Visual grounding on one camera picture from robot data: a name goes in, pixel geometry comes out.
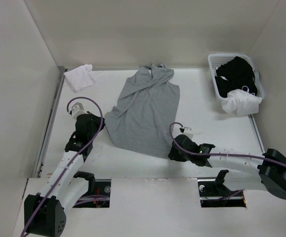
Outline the grey tank top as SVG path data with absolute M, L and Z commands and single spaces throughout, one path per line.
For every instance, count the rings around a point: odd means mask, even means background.
M 170 80 L 174 70 L 164 63 L 143 66 L 127 78 L 117 104 L 105 115 L 115 146 L 167 158 L 171 149 L 169 126 L 176 119 L 180 88 Z

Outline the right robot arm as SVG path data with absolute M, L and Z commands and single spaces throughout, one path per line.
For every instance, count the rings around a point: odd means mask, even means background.
M 213 184 L 219 195 L 261 190 L 286 200 L 286 157 L 276 149 L 268 149 L 261 156 L 232 154 L 213 144 L 198 145 L 181 134 L 173 140 L 168 157 L 199 167 L 220 168 Z

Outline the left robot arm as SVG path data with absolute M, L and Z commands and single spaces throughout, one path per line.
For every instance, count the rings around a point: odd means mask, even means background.
M 67 214 L 79 198 L 95 193 L 93 174 L 80 172 L 79 169 L 93 148 L 93 140 L 103 128 L 102 116 L 84 113 L 76 117 L 75 131 L 55 171 L 39 192 L 28 195 L 24 201 L 24 229 L 21 236 L 61 236 Z

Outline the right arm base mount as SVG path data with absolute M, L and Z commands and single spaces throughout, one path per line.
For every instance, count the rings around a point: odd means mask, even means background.
M 215 178 L 198 179 L 200 205 L 202 208 L 246 208 L 243 190 L 231 191 L 224 186 L 228 170 L 221 170 Z

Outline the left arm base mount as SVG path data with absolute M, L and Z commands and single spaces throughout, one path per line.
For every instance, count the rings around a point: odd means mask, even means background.
M 109 208 L 111 180 L 96 180 L 73 208 Z

